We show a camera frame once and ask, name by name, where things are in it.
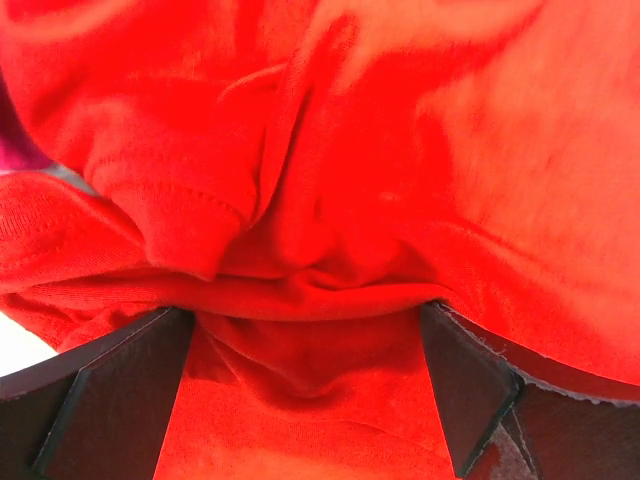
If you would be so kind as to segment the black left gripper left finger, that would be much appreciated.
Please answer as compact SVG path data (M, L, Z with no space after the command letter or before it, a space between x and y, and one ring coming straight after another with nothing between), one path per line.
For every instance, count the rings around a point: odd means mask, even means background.
M2 478L153 478L194 324L157 309L2 377Z

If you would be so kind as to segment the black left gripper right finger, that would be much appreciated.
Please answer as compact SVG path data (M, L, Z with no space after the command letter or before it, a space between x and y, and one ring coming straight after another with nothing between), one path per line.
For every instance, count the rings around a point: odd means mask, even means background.
M459 479L638 480L639 389L546 358L445 305L420 314Z

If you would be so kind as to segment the red t-shirt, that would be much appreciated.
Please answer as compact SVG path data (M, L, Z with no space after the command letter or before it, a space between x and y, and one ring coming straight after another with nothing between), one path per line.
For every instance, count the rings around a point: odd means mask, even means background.
M5 1L1 308L198 324L160 479L449 479L441 300L639 380L635 1Z

